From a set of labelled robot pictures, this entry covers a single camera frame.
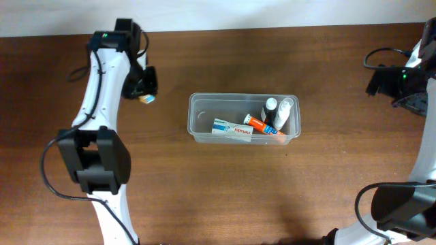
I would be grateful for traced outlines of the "small gold-lid balm jar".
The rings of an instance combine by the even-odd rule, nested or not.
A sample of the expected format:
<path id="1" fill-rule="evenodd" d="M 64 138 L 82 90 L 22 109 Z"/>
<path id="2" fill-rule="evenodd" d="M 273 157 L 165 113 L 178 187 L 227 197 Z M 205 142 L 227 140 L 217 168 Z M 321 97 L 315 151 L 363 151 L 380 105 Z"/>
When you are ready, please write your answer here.
<path id="1" fill-rule="evenodd" d="M 141 95 L 141 96 L 139 96 L 138 99 L 141 103 L 149 104 L 149 103 L 154 102 L 155 96 L 154 95 Z"/>

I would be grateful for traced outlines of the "white spray bottle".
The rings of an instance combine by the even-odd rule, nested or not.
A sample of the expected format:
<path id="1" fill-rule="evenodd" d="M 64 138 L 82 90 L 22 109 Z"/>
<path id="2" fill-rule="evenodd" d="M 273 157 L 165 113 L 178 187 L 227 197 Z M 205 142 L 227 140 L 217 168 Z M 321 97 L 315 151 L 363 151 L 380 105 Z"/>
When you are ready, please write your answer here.
<path id="1" fill-rule="evenodd" d="M 273 127 L 280 131 L 290 116 L 290 111 L 294 105 L 294 101 L 290 97 L 286 97 L 277 107 L 277 113 L 273 120 Z"/>

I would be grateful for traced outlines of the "white medicine box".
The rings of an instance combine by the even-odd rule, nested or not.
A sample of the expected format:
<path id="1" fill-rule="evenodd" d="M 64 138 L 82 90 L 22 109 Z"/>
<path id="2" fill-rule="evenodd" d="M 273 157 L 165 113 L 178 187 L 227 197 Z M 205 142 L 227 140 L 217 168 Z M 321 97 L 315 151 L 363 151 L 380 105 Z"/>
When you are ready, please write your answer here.
<path id="1" fill-rule="evenodd" d="M 233 140 L 250 143 L 253 135 L 253 127 L 230 123 L 216 118 L 213 122 L 211 133 L 213 135 L 222 135 Z"/>

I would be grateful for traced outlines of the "black bottle white cap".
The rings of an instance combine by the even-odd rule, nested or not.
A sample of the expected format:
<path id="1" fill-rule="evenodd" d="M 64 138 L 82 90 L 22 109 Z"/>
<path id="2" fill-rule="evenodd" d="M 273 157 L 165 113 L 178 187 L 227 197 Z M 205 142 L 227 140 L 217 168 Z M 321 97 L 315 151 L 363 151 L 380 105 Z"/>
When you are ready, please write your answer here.
<path id="1" fill-rule="evenodd" d="M 262 107 L 261 119 L 265 124 L 271 127 L 273 126 L 274 119 L 277 113 L 277 105 L 277 100 L 273 97 L 270 97 L 266 100 L 265 104 Z"/>

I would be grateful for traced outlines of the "orange tablet tube white cap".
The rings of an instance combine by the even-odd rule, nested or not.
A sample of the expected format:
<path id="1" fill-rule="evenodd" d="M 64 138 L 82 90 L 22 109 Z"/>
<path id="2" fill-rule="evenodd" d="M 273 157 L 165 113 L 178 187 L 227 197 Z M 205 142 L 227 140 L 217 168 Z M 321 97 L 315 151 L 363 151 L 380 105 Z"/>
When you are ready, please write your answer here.
<path id="1" fill-rule="evenodd" d="M 252 126 L 255 130 L 266 135 L 284 135 L 284 133 L 276 130 L 274 127 L 267 125 L 265 122 L 252 117 L 250 114 L 246 115 L 244 123 Z"/>

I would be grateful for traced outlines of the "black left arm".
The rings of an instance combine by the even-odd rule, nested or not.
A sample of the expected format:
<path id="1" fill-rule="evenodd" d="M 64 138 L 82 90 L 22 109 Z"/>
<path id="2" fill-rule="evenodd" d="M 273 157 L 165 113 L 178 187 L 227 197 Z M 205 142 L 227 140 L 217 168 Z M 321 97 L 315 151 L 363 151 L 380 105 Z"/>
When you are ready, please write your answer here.
<path id="1" fill-rule="evenodd" d="M 147 34 L 130 18 L 112 31 L 96 31 L 87 44 L 89 77 L 78 115 L 60 130 L 56 144 L 72 181 L 95 208 L 105 244 L 139 244 L 127 204 L 131 157 L 117 132 L 122 98 L 150 103 L 158 91 L 157 73 L 140 43 Z"/>

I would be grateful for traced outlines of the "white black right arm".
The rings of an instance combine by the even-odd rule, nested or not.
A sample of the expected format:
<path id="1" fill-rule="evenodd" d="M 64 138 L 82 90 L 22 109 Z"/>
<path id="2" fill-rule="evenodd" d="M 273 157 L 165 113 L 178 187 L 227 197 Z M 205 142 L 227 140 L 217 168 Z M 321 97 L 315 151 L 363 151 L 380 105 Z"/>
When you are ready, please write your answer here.
<path id="1" fill-rule="evenodd" d="M 404 66 L 364 67 L 374 71 L 366 93 L 392 98 L 392 107 L 425 117 L 418 158 L 406 182 L 378 182 L 355 198 L 357 221 L 333 229 L 322 244 L 399 244 L 435 238 L 435 19 L 425 22 L 420 41 Z"/>

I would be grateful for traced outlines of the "clear plastic container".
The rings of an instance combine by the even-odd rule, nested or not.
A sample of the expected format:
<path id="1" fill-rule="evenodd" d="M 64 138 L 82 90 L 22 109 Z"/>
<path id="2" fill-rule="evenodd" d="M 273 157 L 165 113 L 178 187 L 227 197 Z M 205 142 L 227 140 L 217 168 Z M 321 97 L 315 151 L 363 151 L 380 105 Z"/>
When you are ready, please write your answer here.
<path id="1" fill-rule="evenodd" d="M 212 133 L 213 123 L 216 118 L 239 125 L 244 123 L 244 119 L 248 114 L 259 119 L 262 106 L 271 97 L 278 102 L 283 101 L 285 98 L 290 98 L 293 101 L 290 116 L 281 129 L 281 132 L 285 134 L 283 137 L 266 135 L 254 130 L 251 137 L 236 140 L 226 135 Z M 294 95 L 194 93 L 189 101 L 187 130 L 199 143 L 286 145 L 301 133 L 299 101 Z"/>

